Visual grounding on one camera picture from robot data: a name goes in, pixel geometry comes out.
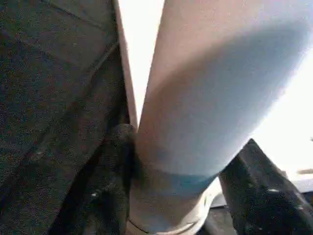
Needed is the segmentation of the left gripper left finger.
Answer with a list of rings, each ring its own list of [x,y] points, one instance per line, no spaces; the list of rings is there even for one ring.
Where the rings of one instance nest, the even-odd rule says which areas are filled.
[[[124,235],[134,175],[135,129],[111,129],[75,178],[50,235]]]

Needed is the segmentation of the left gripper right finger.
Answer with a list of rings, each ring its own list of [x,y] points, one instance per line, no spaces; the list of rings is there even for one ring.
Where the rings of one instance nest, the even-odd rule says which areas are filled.
[[[239,235],[311,235],[313,207],[250,139],[219,174]]]

